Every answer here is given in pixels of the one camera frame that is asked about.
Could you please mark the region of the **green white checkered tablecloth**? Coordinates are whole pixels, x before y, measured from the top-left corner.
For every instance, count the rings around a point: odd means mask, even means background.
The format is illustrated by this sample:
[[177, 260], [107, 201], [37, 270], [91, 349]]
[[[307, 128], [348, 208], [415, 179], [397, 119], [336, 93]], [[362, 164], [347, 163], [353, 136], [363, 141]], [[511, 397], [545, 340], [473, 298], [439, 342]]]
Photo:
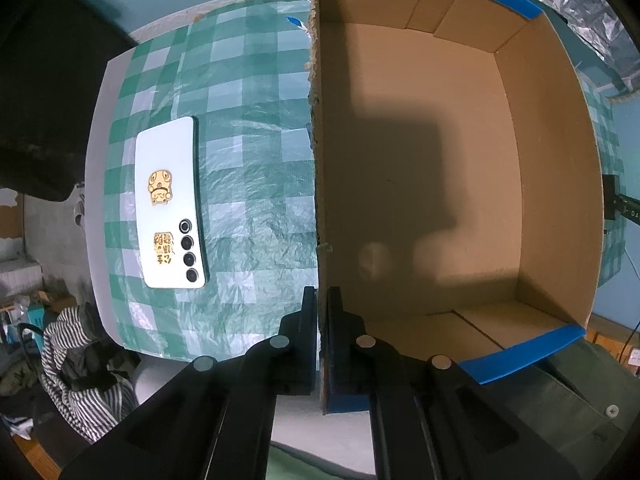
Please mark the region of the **green white checkered tablecloth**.
[[[108, 136], [100, 304], [124, 347], [188, 360], [242, 354], [320, 286], [312, 37], [305, 0], [227, 6], [140, 44]], [[151, 288], [139, 262], [134, 146], [145, 128], [196, 120], [207, 281]]]

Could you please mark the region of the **white smartphone with stickers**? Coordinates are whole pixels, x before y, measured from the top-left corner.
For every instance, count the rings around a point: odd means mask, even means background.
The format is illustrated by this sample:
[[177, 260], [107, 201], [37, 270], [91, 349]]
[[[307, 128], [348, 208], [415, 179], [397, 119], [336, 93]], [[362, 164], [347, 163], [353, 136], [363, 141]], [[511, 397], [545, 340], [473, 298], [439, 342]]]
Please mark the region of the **white smartphone with stickers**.
[[193, 117], [138, 133], [134, 146], [136, 227], [140, 268], [151, 288], [198, 289], [206, 284], [197, 190]]

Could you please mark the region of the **striped black white garment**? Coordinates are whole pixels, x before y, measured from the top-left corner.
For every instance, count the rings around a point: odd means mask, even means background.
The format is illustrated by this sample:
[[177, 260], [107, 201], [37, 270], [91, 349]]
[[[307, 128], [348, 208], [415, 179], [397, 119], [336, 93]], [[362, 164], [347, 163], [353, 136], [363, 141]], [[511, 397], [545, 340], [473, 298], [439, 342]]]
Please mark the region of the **striped black white garment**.
[[107, 335], [95, 306], [63, 309], [42, 340], [43, 389], [85, 440], [100, 440], [136, 409], [129, 375], [113, 367], [127, 353]]

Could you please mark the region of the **olive green garment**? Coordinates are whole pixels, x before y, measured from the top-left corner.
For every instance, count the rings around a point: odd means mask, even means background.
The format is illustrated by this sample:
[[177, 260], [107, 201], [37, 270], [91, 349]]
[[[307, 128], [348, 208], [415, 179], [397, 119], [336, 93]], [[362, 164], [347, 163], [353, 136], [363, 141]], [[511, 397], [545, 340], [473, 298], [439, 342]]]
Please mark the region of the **olive green garment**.
[[639, 414], [639, 378], [584, 338], [485, 388], [593, 479]]

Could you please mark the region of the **brown cardboard box blue trim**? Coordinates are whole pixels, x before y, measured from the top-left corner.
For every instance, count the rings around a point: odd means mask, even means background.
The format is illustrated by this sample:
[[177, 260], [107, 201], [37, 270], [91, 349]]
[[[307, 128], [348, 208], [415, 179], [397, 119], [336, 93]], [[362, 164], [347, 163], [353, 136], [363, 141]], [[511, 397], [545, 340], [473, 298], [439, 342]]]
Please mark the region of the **brown cardboard box blue trim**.
[[487, 384], [585, 335], [603, 236], [576, 70], [532, 0], [311, 0], [320, 286]]

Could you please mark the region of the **silver foil bag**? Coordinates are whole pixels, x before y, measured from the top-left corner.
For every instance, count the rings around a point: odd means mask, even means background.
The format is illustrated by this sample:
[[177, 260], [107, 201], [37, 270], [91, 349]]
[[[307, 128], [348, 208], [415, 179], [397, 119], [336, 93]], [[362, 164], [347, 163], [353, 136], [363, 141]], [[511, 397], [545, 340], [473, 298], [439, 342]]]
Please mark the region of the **silver foil bag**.
[[628, 91], [639, 90], [638, 48], [606, 0], [538, 1], [559, 13], [568, 28], [614, 70]]

